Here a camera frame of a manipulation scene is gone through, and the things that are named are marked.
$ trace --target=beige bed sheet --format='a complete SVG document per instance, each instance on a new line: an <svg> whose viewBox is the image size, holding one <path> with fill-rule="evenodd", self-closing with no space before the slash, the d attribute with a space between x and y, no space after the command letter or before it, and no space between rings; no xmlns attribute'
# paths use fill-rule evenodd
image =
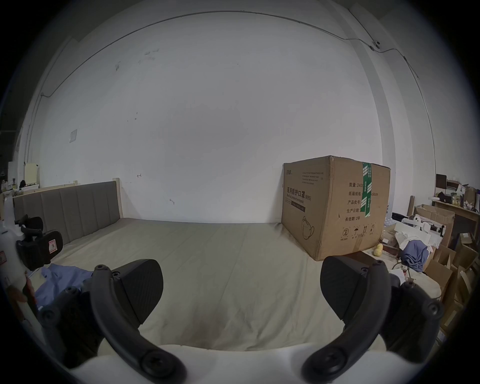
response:
<svg viewBox="0 0 480 384"><path fill-rule="evenodd" d="M280 223L125 218L67 244L52 262L93 270L143 258L157 260L164 278L163 296L139 328L156 345L258 350L324 345L342 332L320 291L322 262L311 259ZM416 282L431 297L440 295L426 275ZM384 350L379 337L372 348ZM107 353L102 343L99 354Z"/></svg>

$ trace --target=black handle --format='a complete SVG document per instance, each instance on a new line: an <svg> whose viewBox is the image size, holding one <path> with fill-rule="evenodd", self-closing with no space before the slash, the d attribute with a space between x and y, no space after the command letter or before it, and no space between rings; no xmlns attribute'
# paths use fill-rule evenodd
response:
<svg viewBox="0 0 480 384"><path fill-rule="evenodd" d="M363 301L344 332L304 362L302 376L309 383L327 383L350 368L379 334L391 299L390 276L385 263L373 263L367 272Z"/></svg>
<svg viewBox="0 0 480 384"><path fill-rule="evenodd" d="M91 284L95 320L120 357L150 381L181 383L186 377L181 361L143 338L125 318L114 295L112 271L105 265L97 265Z"/></svg>

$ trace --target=fabric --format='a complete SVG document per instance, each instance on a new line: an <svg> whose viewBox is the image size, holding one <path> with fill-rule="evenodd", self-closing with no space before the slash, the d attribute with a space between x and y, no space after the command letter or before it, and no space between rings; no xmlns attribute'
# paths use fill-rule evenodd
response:
<svg viewBox="0 0 480 384"><path fill-rule="evenodd" d="M91 271L55 264L50 264L48 268L42 267L41 274L45 282L35 292L39 308L52 303L58 294L68 287L80 288L82 283L92 276Z"/></svg>
<svg viewBox="0 0 480 384"><path fill-rule="evenodd" d="M93 270L145 258L157 260L164 277L163 296L139 328L156 345L261 350L322 346L342 333L343 322L320 290L322 262L280 223L125 218L65 245L52 261ZM395 262L385 264L392 268ZM435 281L411 272L430 297L440 296ZM385 350L380 337L371 348ZM99 355L110 353L102 342Z"/></svg>
<svg viewBox="0 0 480 384"><path fill-rule="evenodd" d="M402 263L414 271L422 272L429 252L427 246L420 240L410 240L404 250L400 252Z"/></svg>

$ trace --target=bed frame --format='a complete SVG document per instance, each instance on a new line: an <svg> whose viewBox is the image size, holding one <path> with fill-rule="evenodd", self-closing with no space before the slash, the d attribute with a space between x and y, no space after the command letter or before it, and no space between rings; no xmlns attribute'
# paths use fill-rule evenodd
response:
<svg viewBox="0 0 480 384"><path fill-rule="evenodd" d="M123 217L120 179L101 183L56 185L13 198L15 220L39 216L44 231L56 229L63 244L89 235Z"/></svg>

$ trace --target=sticker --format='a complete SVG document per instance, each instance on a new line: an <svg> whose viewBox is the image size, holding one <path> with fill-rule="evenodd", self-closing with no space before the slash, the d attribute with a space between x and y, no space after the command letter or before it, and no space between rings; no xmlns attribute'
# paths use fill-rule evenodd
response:
<svg viewBox="0 0 480 384"><path fill-rule="evenodd" d="M53 253L57 250L57 241L55 239L48 242L48 253Z"/></svg>
<svg viewBox="0 0 480 384"><path fill-rule="evenodd" d="M363 164L363 190L361 194L360 212L365 212L365 217L370 216L370 204L372 203L372 165Z"/></svg>
<svg viewBox="0 0 480 384"><path fill-rule="evenodd" d="M444 343L444 342L447 340L447 337L446 337L445 334L442 332L442 330L439 330L439 331L438 331L437 338L438 338L442 343Z"/></svg>
<svg viewBox="0 0 480 384"><path fill-rule="evenodd" d="M4 251L0 251L0 265L7 262L7 256Z"/></svg>
<svg viewBox="0 0 480 384"><path fill-rule="evenodd" d="M447 321L445 322L445 326L448 327L450 325L450 323L452 322L452 320L454 319L456 315L456 311L453 311L452 314L450 315L450 317L447 319Z"/></svg>

